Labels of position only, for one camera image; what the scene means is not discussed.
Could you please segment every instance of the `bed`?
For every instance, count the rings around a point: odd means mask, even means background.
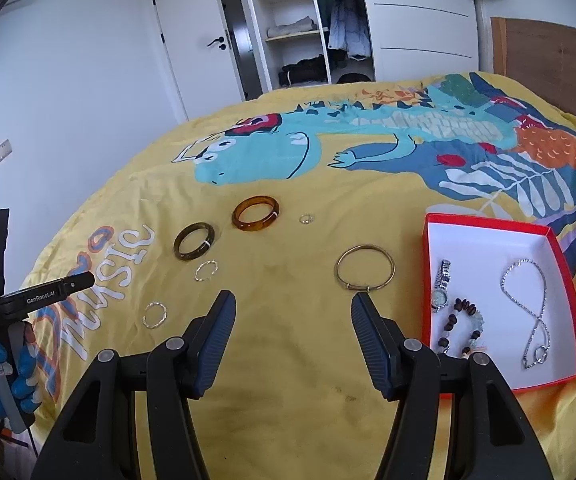
[[[232,210],[257,194],[279,201],[279,217],[259,232],[236,229]],[[373,302],[420,336],[427,212],[549,225],[576,286],[576,116],[510,78],[466,73],[279,90],[177,127],[81,206],[26,279],[97,278],[34,316],[47,390],[37,433],[45,438],[99,351],[149,351],[229,289],[238,312],[228,348],[214,387],[191,405],[211,478],[373,478],[396,405],[370,383],[352,292],[333,266],[356,244],[386,248],[397,272]],[[314,222],[300,223],[304,214]],[[177,260],[175,237],[199,221],[215,226],[210,251]],[[344,272],[387,276],[377,256],[356,256]],[[219,270],[195,282],[205,260]],[[153,301],[167,319],[148,330]],[[141,474],[152,479],[143,400]],[[575,478],[576,380],[519,401],[555,478]],[[443,400],[432,479],[443,477],[449,410]]]

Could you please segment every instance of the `door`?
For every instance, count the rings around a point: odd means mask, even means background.
[[[221,0],[155,0],[189,120],[244,100]]]

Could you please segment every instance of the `amber bangle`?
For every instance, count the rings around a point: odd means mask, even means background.
[[[273,210],[270,211],[268,216],[256,222],[242,222],[239,220],[239,217],[246,209],[257,204],[267,204],[272,207]],[[242,231],[260,231],[273,223],[278,216],[279,203],[271,196],[259,195],[246,198],[241,204],[235,207],[235,210],[232,211],[232,223],[237,229],[241,229]]]
[[[206,231],[208,232],[208,236],[206,237],[206,239],[194,251],[191,251],[189,253],[182,253],[181,242],[183,242],[183,239],[190,233],[198,231],[199,229],[206,229]],[[196,224],[188,225],[183,231],[181,231],[177,235],[174,246],[175,256],[180,260],[184,261],[194,260],[195,258],[199,258],[199,256],[203,256],[205,253],[207,253],[208,249],[212,247],[213,242],[214,242],[214,227],[212,227],[210,224],[206,224],[206,222],[196,222]]]

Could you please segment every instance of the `gold bangle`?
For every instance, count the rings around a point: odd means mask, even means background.
[[[388,261],[390,262],[390,276],[388,280],[383,282],[381,285],[353,285],[353,283],[348,283],[347,281],[343,280],[341,276],[339,276],[339,265],[341,264],[341,261],[346,256],[348,256],[348,254],[352,254],[356,251],[361,251],[362,249],[377,251],[378,253],[381,253],[384,256],[386,256],[386,258],[388,258]],[[380,288],[383,288],[386,285],[388,285],[388,283],[390,283],[390,280],[392,280],[394,275],[395,275],[395,261],[392,259],[392,256],[390,256],[385,249],[382,249],[381,247],[376,245],[364,244],[354,246],[353,248],[348,249],[345,253],[343,253],[337,260],[337,263],[335,263],[335,278],[348,290],[360,290],[363,292],[370,292],[371,290],[379,290]]]

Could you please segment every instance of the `light switch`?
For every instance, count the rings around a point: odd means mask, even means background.
[[[4,142],[0,144],[0,162],[4,160],[4,158],[12,153],[12,145],[10,144],[10,140],[5,139]]]

